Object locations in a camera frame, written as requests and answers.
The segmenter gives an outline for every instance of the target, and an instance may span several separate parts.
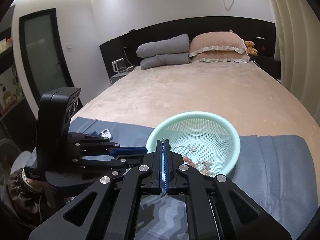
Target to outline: plastic basket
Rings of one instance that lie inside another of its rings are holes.
[[[182,113],[162,122],[148,138],[148,153],[156,151],[156,141],[162,138],[169,139],[171,151],[191,158],[194,163],[211,160],[212,177],[228,175],[240,153],[239,135],[232,124],[207,112]]]

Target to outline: basket rim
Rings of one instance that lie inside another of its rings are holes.
[[[213,120],[220,125],[222,125],[230,134],[232,143],[234,145],[233,153],[231,156],[230,161],[228,164],[219,172],[219,174],[223,175],[228,175],[231,170],[234,168],[236,165],[239,155],[240,155],[240,138],[239,135],[236,131],[236,129],[233,127],[233,125],[226,120],[225,118],[221,117],[220,115],[209,113],[209,112],[202,112],[202,111],[192,111],[192,112],[185,112],[181,114],[174,115],[166,120],[164,120],[161,124],[159,124],[150,134],[147,143],[146,143],[146,148],[148,150],[148,153],[152,152],[152,148],[154,148],[153,144],[155,144],[156,140],[156,135],[158,134],[159,131],[162,129],[165,129],[166,127],[171,125],[172,122],[179,122],[182,120],[185,120],[186,117],[189,117],[190,119],[194,118],[204,118],[204,119],[210,119]]]

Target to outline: blue-gray blanket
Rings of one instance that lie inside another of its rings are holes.
[[[70,131],[98,133],[108,128],[121,146],[144,146],[153,128],[76,118]],[[304,139],[296,135],[240,136],[232,181],[282,224],[295,240],[315,215],[315,168]],[[107,160],[109,156],[97,156]],[[183,196],[144,196],[135,240],[188,239]]]

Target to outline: beige curtain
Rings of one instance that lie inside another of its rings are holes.
[[[282,84],[320,125],[320,22],[306,0],[271,0]]]

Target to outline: metal screw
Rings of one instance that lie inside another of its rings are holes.
[[[102,183],[102,184],[107,184],[107,183],[109,183],[110,182],[110,177],[108,177],[108,176],[103,176],[101,179],[100,179],[100,182]]]
[[[141,165],[141,166],[139,167],[139,171],[147,171],[147,170],[149,170],[148,165]]]
[[[218,175],[217,176],[217,181],[218,182],[225,182],[227,180],[226,176],[223,175]]]
[[[186,171],[186,170],[188,170],[188,169],[189,169],[189,166],[186,165],[186,164],[181,164],[181,165],[179,165],[179,170],[181,170],[181,171]]]

